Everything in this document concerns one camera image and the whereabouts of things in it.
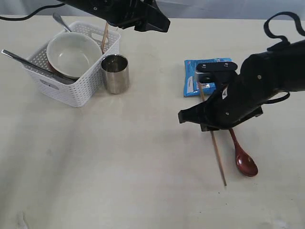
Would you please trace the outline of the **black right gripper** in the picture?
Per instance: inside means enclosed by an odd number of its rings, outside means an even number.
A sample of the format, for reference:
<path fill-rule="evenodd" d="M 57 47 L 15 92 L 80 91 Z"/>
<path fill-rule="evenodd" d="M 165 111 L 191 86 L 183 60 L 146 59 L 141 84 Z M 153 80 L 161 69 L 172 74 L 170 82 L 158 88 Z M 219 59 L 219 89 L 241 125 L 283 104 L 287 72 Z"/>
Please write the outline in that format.
<path fill-rule="evenodd" d="M 178 113 L 179 123 L 200 124 L 202 129 L 231 129 L 263 114 L 262 105 L 289 98 L 287 89 L 277 86 L 274 66 L 266 53 L 252 54 L 205 101 Z"/>

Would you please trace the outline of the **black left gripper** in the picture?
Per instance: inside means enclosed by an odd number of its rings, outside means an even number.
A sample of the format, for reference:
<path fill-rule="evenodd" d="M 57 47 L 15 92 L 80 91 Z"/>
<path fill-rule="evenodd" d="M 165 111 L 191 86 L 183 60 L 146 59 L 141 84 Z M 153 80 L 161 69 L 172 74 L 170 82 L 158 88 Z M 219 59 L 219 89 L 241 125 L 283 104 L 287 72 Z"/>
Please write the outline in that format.
<path fill-rule="evenodd" d="M 104 19 L 111 26 L 135 31 L 168 32 L 170 20 L 157 8 L 142 0 L 62 0 L 83 12 Z"/>

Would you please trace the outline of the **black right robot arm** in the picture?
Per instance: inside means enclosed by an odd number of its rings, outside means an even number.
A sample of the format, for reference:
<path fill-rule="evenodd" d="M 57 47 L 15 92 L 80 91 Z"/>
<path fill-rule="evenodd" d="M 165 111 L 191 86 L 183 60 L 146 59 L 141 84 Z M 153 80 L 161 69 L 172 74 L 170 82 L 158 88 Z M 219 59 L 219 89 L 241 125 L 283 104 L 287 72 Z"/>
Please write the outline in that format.
<path fill-rule="evenodd" d="M 305 42 L 278 43 L 250 55 L 236 73 L 234 62 L 208 62 L 195 72 L 215 90 L 204 102 L 178 114 L 179 122 L 200 124 L 202 130 L 228 130 L 263 114 L 262 105 L 286 100 L 305 89 Z"/>

